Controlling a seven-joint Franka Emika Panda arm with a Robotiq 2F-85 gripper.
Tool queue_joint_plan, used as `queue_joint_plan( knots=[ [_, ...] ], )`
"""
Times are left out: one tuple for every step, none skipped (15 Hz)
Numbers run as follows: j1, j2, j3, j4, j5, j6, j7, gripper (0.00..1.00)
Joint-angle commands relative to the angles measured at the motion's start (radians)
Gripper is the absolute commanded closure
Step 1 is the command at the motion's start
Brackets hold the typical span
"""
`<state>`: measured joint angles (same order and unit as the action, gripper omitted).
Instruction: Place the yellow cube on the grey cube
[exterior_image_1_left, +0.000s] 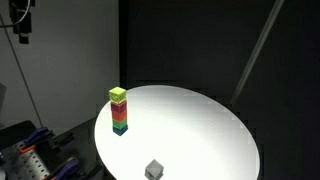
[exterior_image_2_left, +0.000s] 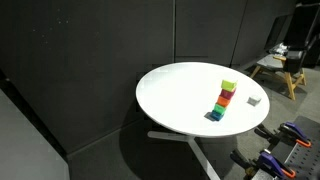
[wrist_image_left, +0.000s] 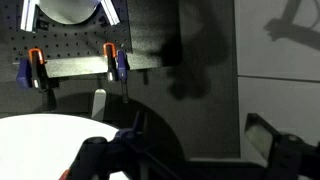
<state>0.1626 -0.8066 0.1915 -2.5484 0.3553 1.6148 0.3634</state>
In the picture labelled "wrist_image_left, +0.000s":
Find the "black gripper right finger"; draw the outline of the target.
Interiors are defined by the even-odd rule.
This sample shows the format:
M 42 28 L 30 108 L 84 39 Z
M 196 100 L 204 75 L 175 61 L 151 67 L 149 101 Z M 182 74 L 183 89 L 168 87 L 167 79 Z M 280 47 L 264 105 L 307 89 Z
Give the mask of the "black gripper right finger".
M 244 134 L 267 161 L 263 180 L 320 180 L 319 146 L 279 132 L 257 113 L 247 114 Z

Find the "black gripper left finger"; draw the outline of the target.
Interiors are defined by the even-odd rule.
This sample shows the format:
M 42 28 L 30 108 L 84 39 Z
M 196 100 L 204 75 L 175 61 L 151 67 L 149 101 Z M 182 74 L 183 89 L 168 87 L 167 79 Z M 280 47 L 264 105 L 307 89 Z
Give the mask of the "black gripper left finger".
M 118 172 L 129 180 L 182 180 L 180 143 L 168 126 L 146 115 L 143 134 L 134 140 L 116 134 L 85 139 L 64 180 L 111 180 Z

